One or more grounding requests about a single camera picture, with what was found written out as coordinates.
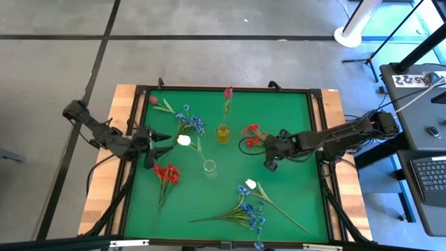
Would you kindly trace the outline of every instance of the black frame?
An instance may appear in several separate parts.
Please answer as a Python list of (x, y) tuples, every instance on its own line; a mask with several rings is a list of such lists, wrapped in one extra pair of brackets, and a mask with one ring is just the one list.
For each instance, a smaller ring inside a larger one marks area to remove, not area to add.
[[(307, 104), (308, 104), (308, 112), (310, 115), (310, 124), (312, 127), (312, 130), (316, 130), (316, 118), (314, 115), (314, 106), (313, 106), (313, 100), (312, 98), (315, 97), (317, 104), (318, 104), (318, 110), (319, 110), (319, 116), (321, 118), (321, 125), (322, 130), (327, 129), (327, 123), (325, 119), (325, 110), (323, 107), (323, 100), (322, 100), (322, 92), (320, 89), (282, 89), (280, 86), (277, 85), (275, 82), (270, 82), (269, 87), (274, 88), (261, 88), (261, 87), (234, 87), (234, 91), (239, 92), (281, 92), (281, 93), (302, 93), (305, 94), (307, 97)], [(151, 90), (166, 90), (166, 91), (223, 91), (226, 87), (218, 87), (218, 86), (165, 86), (164, 82), (161, 78), (158, 80), (157, 86), (137, 86), (134, 94), (134, 100), (132, 104), (132, 109), (130, 112), (130, 119), (128, 120), (128, 129), (126, 131), (126, 135), (130, 135), (133, 129), (134, 121), (135, 121), (135, 114), (138, 108), (140, 95), (144, 95), (144, 101), (142, 103), (142, 109), (141, 109), (141, 118), (139, 120), (139, 125), (143, 125), (144, 121), (146, 120), (146, 111), (148, 106), (148, 97), (150, 95)], [(132, 161), (132, 164), (130, 168), (132, 171), (129, 172), (128, 178), (130, 180), (133, 180), (135, 175), (135, 169), (137, 166), (137, 161)], [(318, 164), (321, 162), (321, 159), (318, 157), (318, 155), (315, 155), (315, 161), (316, 166), (318, 167)], [(330, 171), (334, 169), (334, 166), (329, 166)], [(123, 173), (125, 169), (125, 162), (120, 161), (118, 166), (118, 176), (116, 177), (116, 182), (114, 186), (114, 196), (112, 199), (115, 198), (117, 192), (119, 191), (119, 188), (121, 184), (124, 182), (123, 180)], [(321, 176), (321, 170), (318, 168), (318, 175)], [(332, 175), (330, 177), (330, 181), (332, 183), (332, 189), (333, 189), (333, 195), (335, 196), (336, 200), (341, 203), (340, 194), (339, 194), (339, 186), (337, 184), (337, 177), (336, 174)], [(333, 226), (332, 226), (332, 219), (330, 215), (330, 202), (327, 200), (327, 197), (322, 192), (323, 186), (322, 183), (320, 183), (321, 188), (321, 195), (323, 199), (323, 208), (324, 208), (324, 215), (325, 215), (325, 221), (327, 226), (327, 234), (328, 234), (328, 240), (329, 243), (332, 241), (335, 241), (334, 234), (333, 234)], [(132, 190), (129, 191), (129, 193), (125, 196), (125, 199), (123, 201), (123, 212), (121, 215), (121, 220), (119, 222), (118, 226), (118, 235), (124, 236), (125, 231), (125, 225), (127, 223), (127, 216), (128, 216), (128, 209), (130, 205), (130, 199), (132, 196)], [(112, 224), (113, 224), (114, 217), (111, 217), (109, 219), (109, 222), (106, 225), (106, 234), (111, 234)], [(342, 221), (339, 219), (339, 231), (341, 233), (341, 240), (347, 241), (347, 231), (345, 226), (343, 225)], [(195, 247), (214, 247), (214, 248), (221, 248), (223, 245), (228, 245), (231, 248), (252, 248), (252, 242), (251, 241), (218, 241), (218, 240), (187, 240), (187, 239), (164, 239), (164, 238), (151, 238), (150, 239), (151, 245), (182, 245), (182, 246), (195, 246)], [(268, 247), (274, 247), (274, 248), (302, 248), (302, 244), (304, 242), (265, 242), (265, 244)]]

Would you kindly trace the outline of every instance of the keyboard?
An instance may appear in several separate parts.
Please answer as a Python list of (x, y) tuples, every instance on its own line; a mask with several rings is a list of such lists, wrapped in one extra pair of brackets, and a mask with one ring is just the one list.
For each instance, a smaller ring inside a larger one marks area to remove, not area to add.
[(412, 160), (424, 203), (446, 207), (446, 156)]

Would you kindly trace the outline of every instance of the white pole base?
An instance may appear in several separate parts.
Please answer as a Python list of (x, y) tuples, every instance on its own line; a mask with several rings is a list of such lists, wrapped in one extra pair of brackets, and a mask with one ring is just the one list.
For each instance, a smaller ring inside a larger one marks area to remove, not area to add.
[(334, 39), (336, 40), (336, 42), (348, 48), (358, 47), (361, 44), (362, 39), (360, 34), (344, 37), (342, 32), (343, 30), (343, 27), (339, 27), (338, 29), (336, 29), (336, 31), (334, 31)]

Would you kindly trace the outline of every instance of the glass cup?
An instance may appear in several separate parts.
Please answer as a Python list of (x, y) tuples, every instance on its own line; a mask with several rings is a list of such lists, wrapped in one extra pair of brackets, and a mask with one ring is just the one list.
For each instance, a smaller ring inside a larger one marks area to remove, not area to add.
[(203, 163), (204, 174), (210, 180), (217, 178), (217, 168), (214, 160), (205, 160)]

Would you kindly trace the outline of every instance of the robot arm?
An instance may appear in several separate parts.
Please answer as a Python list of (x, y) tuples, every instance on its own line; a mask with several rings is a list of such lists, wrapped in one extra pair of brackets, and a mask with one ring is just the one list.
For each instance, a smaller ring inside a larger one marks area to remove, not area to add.
[(139, 128), (131, 138), (123, 137), (123, 133), (106, 123), (96, 121), (86, 105), (79, 100), (72, 101), (64, 110), (63, 116), (69, 121), (82, 123), (92, 133), (94, 139), (90, 145), (97, 149), (102, 147), (110, 150), (116, 157), (122, 160), (134, 160), (140, 153), (146, 153), (145, 168), (153, 167), (155, 160), (172, 150), (172, 147), (156, 148), (152, 142), (158, 142), (170, 138), (170, 135), (157, 133), (150, 127)]
[(388, 112), (369, 112), (355, 121), (320, 132), (305, 131), (292, 135), (282, 129), (278, 136), (266, 137), (264, 165), (275, 172), (279, 160), (286, 158), (303, 162), (306, 159), (296, 158), (310, 156), (317, 150), (322, 150), (324, 160), (331, 162), (362, 142), (370, 139), (391, 139), (398, 133), (397, 122)]

